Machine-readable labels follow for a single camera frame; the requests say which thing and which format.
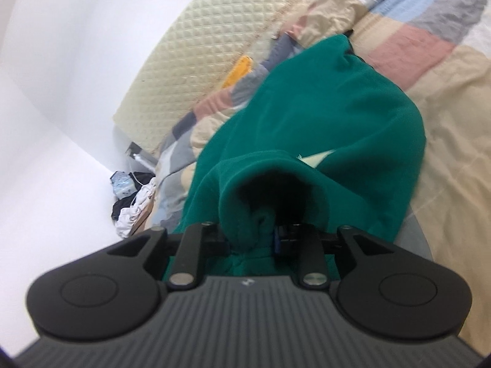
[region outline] gray ribbed surface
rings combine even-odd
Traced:
[[[151,321],[121,338],[82,345],[42,338],[25,368],[470,368],[480,357],[455,337],[427,344],[372,338],[347,323],[324,293],[289,277],[209,277],[171,294]]]

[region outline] yellow object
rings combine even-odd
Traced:
[[[222,88],[234,85],[250,72],[252,72],[252,58],[242,55],[228,73],[227,78],[222,84]]]

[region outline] small logo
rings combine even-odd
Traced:
[[[255,283],[256,283],[256,281],[251,279],[251,278],[247,278],[246,280],[241,281],[241,284],[244,286],[251,286]]]

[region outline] green towel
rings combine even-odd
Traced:
[[[232,255],[209,274],[272,275],[274,225],[361,228],[393,241],[418,178],[417,107],[391,81],[325,39],[278,65],[198,158],[183,218],[219,222]]]

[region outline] bed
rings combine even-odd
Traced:
[[[148,58],[114,120],[159,158],[147,227],[178,225],[196,160],[269,72],[353,29],[356,55],[416,104],[427,139],[396,241],[462,275],[461,337],[491,351],[489,0],[194,0]],[[224,80],[247,56],[252,70]]]

